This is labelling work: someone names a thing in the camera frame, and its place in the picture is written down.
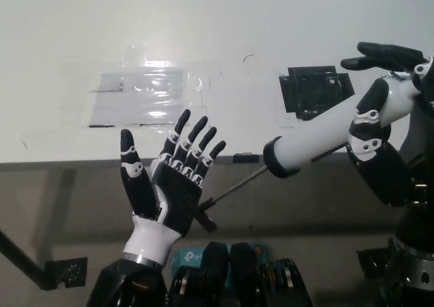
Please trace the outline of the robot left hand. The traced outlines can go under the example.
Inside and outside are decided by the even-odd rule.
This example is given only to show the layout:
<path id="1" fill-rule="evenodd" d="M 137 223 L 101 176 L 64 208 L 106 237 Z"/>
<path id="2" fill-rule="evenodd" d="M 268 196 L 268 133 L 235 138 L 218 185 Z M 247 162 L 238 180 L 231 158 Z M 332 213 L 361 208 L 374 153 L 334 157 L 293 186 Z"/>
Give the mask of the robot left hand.
<path id="1" fill-rule="evenodd" d="M 143 165 L 131 131 L 121 130 L 120 173 L 134 225 L 123 248 L 124 260 L 163 268 L 173 244 L 187 235 L 197 217 L 204 178 L 226 142 L 222 140 L 205 152 L 216 135 L 215 127 L 196 141 L 208 123 L 206 116 L 182 140 L 190 115 L 189 109 L 182 112 L 150 167 Z"/>

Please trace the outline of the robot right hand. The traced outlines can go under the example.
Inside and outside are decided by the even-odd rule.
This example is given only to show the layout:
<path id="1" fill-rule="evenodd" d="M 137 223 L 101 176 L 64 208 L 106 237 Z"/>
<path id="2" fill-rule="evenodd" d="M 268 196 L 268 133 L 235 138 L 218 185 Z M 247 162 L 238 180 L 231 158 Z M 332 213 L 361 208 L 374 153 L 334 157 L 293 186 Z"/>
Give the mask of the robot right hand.
<path id="1" fill-rule="evenodd" d="M 360 176 L 390 207 L 405 207 L 395 240 L 406 248 L 433 253 L 433 57 L 417 49 L 362 41 L 360 57 L 342 60 L 347 70 L 378 67 L 376 79 L 355 108 L 347 140 L 348 156 Z M 402 147 L 389 142 L 391 126 L 382 122 L 387 100 L 405 85 L 410 124 Z"/>

